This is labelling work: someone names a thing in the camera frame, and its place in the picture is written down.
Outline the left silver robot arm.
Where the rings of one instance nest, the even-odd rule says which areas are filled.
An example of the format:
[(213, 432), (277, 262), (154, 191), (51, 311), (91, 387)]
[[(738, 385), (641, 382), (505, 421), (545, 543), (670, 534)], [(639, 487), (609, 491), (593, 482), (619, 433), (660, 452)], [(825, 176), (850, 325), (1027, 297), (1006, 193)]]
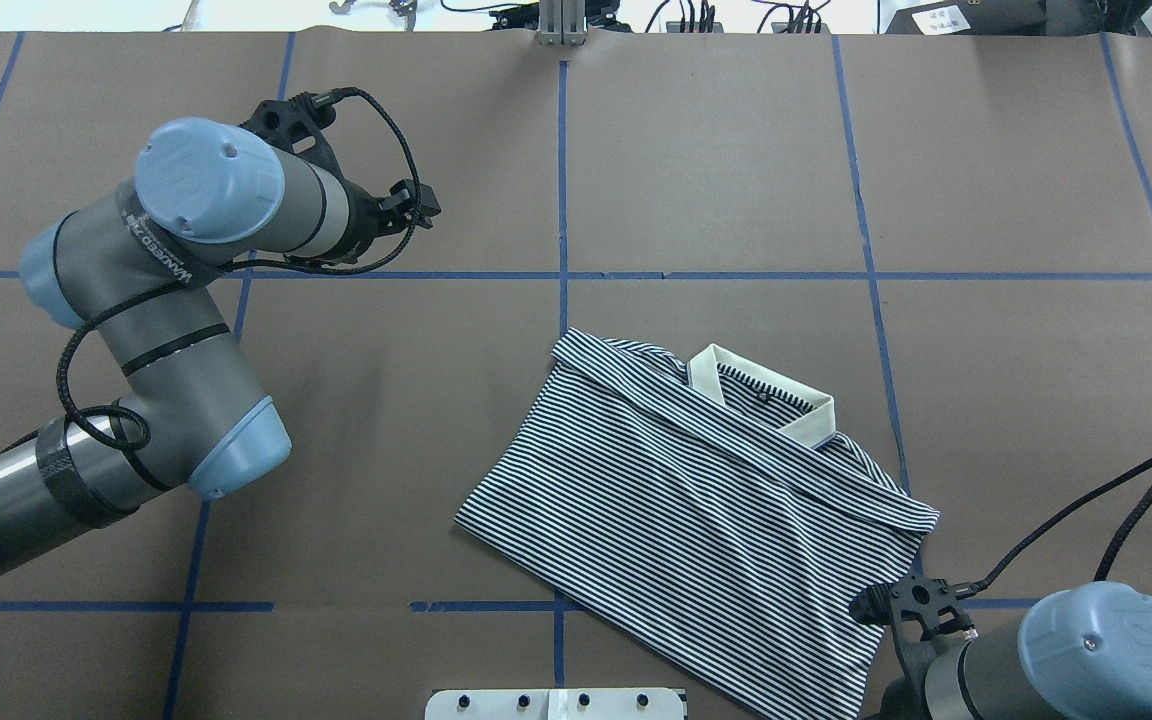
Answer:
[(294, 150), (316, 136), (169, 120), (131, 179), (29, 243), (20, 282), (71, 336), (56, 373), (65, 414), (0, 452), (0, 575), (173, 488), (232, 495), (291, 455), (209, 286), (251, 251), (357, 274), (372, 241), (440, 211), (417, 174), (378, 199), (326, 143)]

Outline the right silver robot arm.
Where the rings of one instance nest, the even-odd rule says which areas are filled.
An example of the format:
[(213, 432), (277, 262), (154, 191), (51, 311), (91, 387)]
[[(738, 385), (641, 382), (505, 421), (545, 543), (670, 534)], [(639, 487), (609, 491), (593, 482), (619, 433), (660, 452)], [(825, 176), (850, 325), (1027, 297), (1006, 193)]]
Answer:
[(881, 719), (1152, 719), (1152, 596), (1092, 582), (990, 632), (896, 642)]

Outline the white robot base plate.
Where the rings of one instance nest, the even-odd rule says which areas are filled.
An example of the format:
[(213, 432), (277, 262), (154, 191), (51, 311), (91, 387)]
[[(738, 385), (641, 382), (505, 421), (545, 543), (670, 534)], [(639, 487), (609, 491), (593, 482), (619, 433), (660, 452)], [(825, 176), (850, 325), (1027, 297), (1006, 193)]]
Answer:
[(667, 687), (444, 689), (425, 719), (689, 719), (685, 691)]

